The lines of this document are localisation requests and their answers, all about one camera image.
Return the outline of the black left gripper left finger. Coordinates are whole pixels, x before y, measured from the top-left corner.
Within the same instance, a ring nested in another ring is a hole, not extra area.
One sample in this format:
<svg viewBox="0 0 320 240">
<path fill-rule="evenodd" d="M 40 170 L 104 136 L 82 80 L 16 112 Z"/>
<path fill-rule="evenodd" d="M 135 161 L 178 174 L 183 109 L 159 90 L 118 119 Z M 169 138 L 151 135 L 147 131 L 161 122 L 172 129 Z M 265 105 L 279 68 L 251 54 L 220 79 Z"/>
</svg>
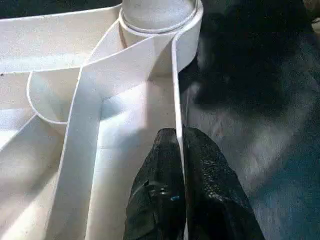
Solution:
<svg viewBox="0 0 320 240">
<path fill-rule="evenodd" d="M 183 239 L 185 200 L 176 130 L 162 128 L 133 181 L 126 206 L 123 239 Z"/>
</svg>

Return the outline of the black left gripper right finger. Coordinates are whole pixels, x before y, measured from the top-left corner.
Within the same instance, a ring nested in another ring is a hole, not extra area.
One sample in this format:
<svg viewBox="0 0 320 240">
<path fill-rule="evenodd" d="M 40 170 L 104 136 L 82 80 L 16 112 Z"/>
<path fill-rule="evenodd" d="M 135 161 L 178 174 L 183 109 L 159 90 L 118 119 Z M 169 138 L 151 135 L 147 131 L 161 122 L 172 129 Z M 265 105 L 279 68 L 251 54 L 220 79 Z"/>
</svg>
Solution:
<svg viewBox="0 0 320 240">
<path fill-rule="evenodd" d="M 218 145 L 194 127 L 183 128 L 186 209 L 190 240 L 263 240 L 237 174 Z"/>
</svg>

